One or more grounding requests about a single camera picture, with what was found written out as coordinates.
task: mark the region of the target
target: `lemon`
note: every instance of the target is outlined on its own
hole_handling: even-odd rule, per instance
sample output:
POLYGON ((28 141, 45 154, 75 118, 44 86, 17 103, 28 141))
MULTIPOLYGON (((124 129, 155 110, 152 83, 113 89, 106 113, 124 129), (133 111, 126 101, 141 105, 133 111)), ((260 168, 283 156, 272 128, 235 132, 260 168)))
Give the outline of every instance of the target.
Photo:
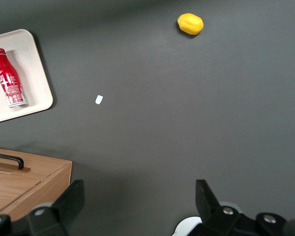
POLYGON ((203 20, 192 13, 185 13, 178 17, 179 28, 185 33, 197 35, 203 29, 203 20))

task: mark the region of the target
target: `red bottle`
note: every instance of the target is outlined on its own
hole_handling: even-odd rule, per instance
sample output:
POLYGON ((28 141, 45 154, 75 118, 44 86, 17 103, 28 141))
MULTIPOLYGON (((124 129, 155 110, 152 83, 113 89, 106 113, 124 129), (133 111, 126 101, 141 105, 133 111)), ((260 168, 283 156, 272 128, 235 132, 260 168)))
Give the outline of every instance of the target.
POLYGON ((10 108, 28 104, 18 73, 9 62, 5 50, 2 48, 0 48, 0 83, 10 108))

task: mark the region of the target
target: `black handle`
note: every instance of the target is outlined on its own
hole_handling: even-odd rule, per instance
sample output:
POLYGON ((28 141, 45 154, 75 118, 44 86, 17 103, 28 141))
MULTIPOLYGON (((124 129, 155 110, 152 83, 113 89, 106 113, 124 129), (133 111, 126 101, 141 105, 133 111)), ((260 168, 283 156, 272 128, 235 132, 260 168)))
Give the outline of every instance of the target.
POLYGON ((0 154, 0 158, 16 161, 19 164, 19 170, 24 168, 24 161, 20 157, 0 154))

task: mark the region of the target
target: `gray table surface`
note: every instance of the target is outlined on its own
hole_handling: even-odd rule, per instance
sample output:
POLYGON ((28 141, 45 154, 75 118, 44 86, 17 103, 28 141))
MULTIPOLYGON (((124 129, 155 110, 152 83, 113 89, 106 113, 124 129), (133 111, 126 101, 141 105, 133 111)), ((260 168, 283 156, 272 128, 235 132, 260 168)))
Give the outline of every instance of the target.
POLYGON ((0 148, 74 162, 71 235, 171 236, 200 178, 249 217, 295 218, 295 0, 0 0, 0 34, 17 29, 55 101, 1 122, 0 148))

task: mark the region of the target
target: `wooden box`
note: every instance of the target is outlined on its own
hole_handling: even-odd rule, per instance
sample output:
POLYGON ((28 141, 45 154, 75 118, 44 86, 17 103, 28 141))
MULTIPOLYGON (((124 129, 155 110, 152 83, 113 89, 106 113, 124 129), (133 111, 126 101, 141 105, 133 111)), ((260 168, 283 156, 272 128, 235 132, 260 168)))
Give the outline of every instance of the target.
POLYGON ((10 215, 12 221, 38 204, 54 202, 70 184, 71 161, 5 149, 0 154, 24 161, 18 170, 15 161, 0 158, 0 214, 10 215))

